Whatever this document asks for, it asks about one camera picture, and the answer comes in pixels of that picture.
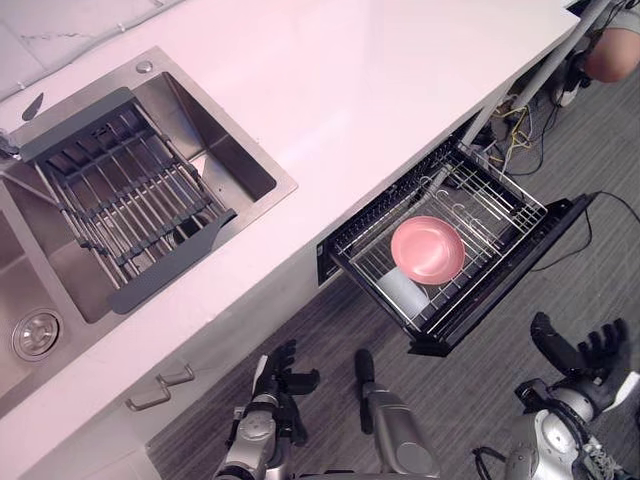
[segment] drawer handle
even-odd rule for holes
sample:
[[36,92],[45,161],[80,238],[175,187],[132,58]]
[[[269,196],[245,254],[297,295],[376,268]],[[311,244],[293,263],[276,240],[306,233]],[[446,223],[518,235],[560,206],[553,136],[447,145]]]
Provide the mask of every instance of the drawer handle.
[[147,408],[155,407],[156,405],[168,402],[169,400],[171,400],[171,392],[169,391],[169,387],[180,385],[181,383],[191,382],[196,379],[196,375],[195,373],[193,373],[193,370],[191,370],[191,367],[189,365],[185,365],[184,370],[186,372],[186,375],[175,380],[166,380],[162,375],[158,375],[156,377],[156,382],[158,382],[158,385],[160,385],[160,390],[162,391],[162,397],[141,404],[134,403],[133,400],[128,398],[124,402],[124,404],[132,412],[140,412],[142,410],[146,410]]

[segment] wire rack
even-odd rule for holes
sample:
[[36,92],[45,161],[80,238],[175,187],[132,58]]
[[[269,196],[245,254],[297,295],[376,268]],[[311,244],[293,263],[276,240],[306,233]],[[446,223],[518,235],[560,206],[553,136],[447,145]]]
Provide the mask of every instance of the wire rack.
[[227,212],[135,101],[35,168],[116,289]]
[[[426,166],[410,172],[394,186],[402,195],[396,196],[393,206],[385,210],[388,205],[383,202],[365,207],[333,243],[334,260],[338,264],[348,262],[355,274],[393,308],[409,331],[440,338],[451,333],[456,325],[447,322],[447,314],[473,294],[474,286],[546,214],[546,209],[515,183],[500,178],[490,166],[486,166],[489,170],[481,168],[469,160],[469,155],[473,153],[452,148],[436,152]],[[394,231],[408,218],[419,215],[439,217],[457,230],[465,246],[465,262],[449,283],[416,283],[430,302],[411,318],[378,286],[378,281],[396,267],[391,256]]]

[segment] dish drying rack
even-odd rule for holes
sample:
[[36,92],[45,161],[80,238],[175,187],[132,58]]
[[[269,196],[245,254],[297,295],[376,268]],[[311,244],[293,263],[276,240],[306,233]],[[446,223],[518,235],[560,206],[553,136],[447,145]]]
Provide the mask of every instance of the dish drying rack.
[[234,216],[122,88],[23,148],[126,313],[211,248]]
[[[464,325],[464,315],[452,313],[473,298],[476,287],[500,268],[546,214],[542,204],[482,157],[449,140],[319,246],[319,281],[342,268],[406,333],[442,345],[441,351],[435,346],[430,353],[446,355],[472,328]],[[394,231],[420,215],[438,217],[456,229],[465,246],[465,262],[448,283],[416,283],[430,301],[410,317],[378,281],[396,267],[391,255]]]

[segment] pull-out dish rack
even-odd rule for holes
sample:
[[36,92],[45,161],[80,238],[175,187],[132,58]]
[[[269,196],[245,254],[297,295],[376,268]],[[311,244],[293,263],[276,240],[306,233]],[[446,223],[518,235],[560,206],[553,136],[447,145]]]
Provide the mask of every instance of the pull-out dish rack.
[[[590,199],[543,206],[482,157],[450,139],[318,246],[323,283],[343,269],[412,339],[412,353],[448,354],[517,283]],[[450,282],[416,284],[428,305],[411,317],[378,284],[396,267],[391,237],[419,215],[459,233],[465,262]]]

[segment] floor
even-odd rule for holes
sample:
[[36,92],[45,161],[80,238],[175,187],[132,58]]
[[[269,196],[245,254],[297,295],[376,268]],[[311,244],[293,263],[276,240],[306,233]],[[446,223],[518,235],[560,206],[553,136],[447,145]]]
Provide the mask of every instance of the floor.
[[[532,108],[534,137],[549,109],[544,98]],[[640,211],[640,72],[621,84],[594,83],[581,92],[545,135],[544,153],[538,173],[518,177],[539,200],[604,189]],[[528,171],[538,156],[536,145],[516,155],[510,169]],[[640,369],[640,225],[609,197],[598,197],[589,213],[591,246],[548,270],[529,273],[446,359],[407,355],[404,334],[347,278],[337,279],[154,438],[148,445],[151,460],[167,480],[211,478],[225,452],[233,407],[248,400],[259,354],[297,338],[298,368],[318,368],[322,383],[299,398],[310,440],[294,450],[295,472],[379,468],[373,439],[360,433],[354,397],[352,356],[364,346],[374,354],[377,379],[417,414],[441,462],[442,478],[477,478],[472,448],[509,451],[510,426],[522,412],[513,389],[535,377],[559,378],[529,339],[535,312],[548,313],[574,343],[604,321],[627,319],[636,346],[632,365]],[[579,247],[586,235],[579,219],[539,266]],[[636,391],[594,426],[609,452],[635,474],[640,473],[640,445],[632,419],[639,403]],[[502,478],[500,465],[492,464],[491,470]]]

